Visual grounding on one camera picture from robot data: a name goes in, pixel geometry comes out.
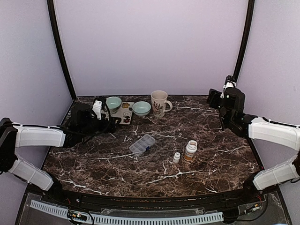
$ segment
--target purple wall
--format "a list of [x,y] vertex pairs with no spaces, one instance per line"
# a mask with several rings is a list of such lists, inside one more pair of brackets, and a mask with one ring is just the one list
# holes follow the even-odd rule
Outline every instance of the purple wall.
[[[238,88],[246,94],[245,112],[300,124],[300,1],[255,1],[249,43]],[[266,168],[296,152],[255,141]],[[280,186],[293,224],[300,221],[300,183]]]
[[[56,52],[46,0],[0,1],[0,119],[41,125],[59,124],[71,97]],[[48,148],[17,152],[41,166]],[[0,224],[13,225],[26,184],[0,176]]]
[[77,95],[208,94],[234,70],[248,1],[56,0]]

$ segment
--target mug handle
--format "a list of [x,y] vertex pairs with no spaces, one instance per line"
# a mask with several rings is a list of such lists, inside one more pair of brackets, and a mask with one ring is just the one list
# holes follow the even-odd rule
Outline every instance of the mug handle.
[[167,104],[170,106],[170,109],[167,109],[167,110],[165,109],[165,110],[164,110],[164,113],[166,113],[166,112],[170,111],[171,109],[173,109],[173,104],[172,104],[172,102],[166,100],[165,103],[167,103]]

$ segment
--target ceramic bowl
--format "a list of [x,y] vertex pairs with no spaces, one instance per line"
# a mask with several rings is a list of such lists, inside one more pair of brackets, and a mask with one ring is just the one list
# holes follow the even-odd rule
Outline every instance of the ceramic bowl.
[[148,102],[136,102],[132,106],[132,110],[137,116],[146,116],[150,113],[151,105]]
[[122,104],[122,99],[119,97],[108,97],[106,99],[106,104],[111,113],[116,113]]

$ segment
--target mug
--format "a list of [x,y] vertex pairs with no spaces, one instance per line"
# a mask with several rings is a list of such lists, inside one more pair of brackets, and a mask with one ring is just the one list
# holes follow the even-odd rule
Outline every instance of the mug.
[[173,105],[170,101],[167,100],[168,94],[162,90],[156,90],[151,93],[151,103],[154,116],[162,118],[166,112],[170,111],[173,108]]

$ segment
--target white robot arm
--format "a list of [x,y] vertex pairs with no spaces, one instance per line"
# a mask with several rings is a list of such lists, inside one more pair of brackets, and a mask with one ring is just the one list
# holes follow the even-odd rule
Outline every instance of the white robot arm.
[[[248,132],[249,138],[281,144],[299,152],[300,129],[298,126],[274,124],[270,120],[266,121],[261,117],[257,117],[249,124]],[[257,190],[263,190],[269,186],[299,178],[300,176],[294,164],[297,157],[298,155],[295,155],[275,167],[260,171],[253,180]]]
[[223,128],[239,137],[266,140],[292,148],[298,154],[268,170],[252,174],[244,182],[244,189],[263,190],[300,177],[300,126],[274,122],[266,118],[245,114],[245,94],[235,88],[233,78],[228,76],[223,92],[210,90],[207,103],[218,109]]
[[71,111],[71,117],[66,126],[35,126],[12,122],[9,118],[0,121],[0,173],[8,172],[38,186],[44,191],[53,188],[53,184],[61,185],[57,179],[45,171],[35,167],[17,153],[15,148],[23,146],[55,146],[72,147],[84,140],[103,132],[113,133],[116,130],[116,119],[105,119],[101,116],[105,98],[94,100],[91,109],[89,105],[78,104]]

